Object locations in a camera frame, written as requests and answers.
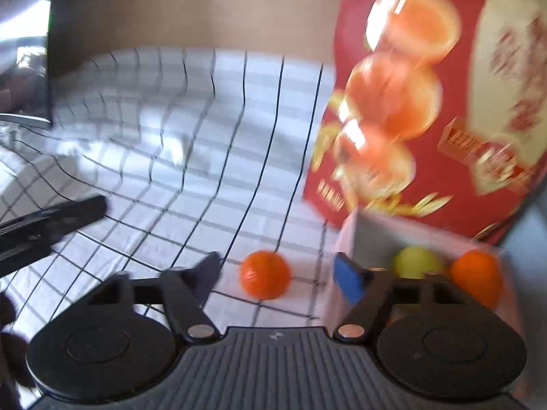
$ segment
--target beige label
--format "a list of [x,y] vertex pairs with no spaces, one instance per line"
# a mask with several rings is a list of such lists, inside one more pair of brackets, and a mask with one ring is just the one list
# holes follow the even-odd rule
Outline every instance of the beige label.
[[547,147],[547,0],[486,0],[469,72],[467,129],[534,165]]

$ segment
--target metal screw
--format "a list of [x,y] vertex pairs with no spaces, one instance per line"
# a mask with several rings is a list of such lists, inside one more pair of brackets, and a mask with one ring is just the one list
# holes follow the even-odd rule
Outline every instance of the metal screw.
[[338,328],[338,334],[345,339],[356,339],[365,334],[365,329],[357,324],[344,324]]
[[188,328],[188,334],[196,339],[205,339],[214,334],[214,328],[207,324],[196,324]]

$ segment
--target orange ball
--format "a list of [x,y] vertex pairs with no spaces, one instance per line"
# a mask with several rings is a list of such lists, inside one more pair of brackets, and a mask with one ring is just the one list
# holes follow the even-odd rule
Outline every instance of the orange ball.
[[450,279],[482,305],[496,307],[503,291],[503,275],[496,257],[473,250],[466,252],[449,268]]
[[249,254],[240,267],[240,283],[248,295],[269,301],[286,292],[291,270],[276,252],[256,251]]

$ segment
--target circular black cover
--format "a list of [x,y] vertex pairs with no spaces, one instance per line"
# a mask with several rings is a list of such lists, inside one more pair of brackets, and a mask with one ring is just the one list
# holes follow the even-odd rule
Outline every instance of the circular black cover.
[[384,368],[405,386],[437,399],[492,396],[526,364],[521,337],[481,307],[450,304],[385,328],[377,342]]
[[173,335],[162,324],[130,309],[94,305],[43,328],[30,343],[27,363],[44,392],[91,403],[152,385],[174,356]]

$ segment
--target brown wall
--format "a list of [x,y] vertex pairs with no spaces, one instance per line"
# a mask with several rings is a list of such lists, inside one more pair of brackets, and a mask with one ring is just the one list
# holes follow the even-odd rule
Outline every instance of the brown wall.
[[54,0],[53,73],[93,54],[162,45],[332,61],[340,0]]

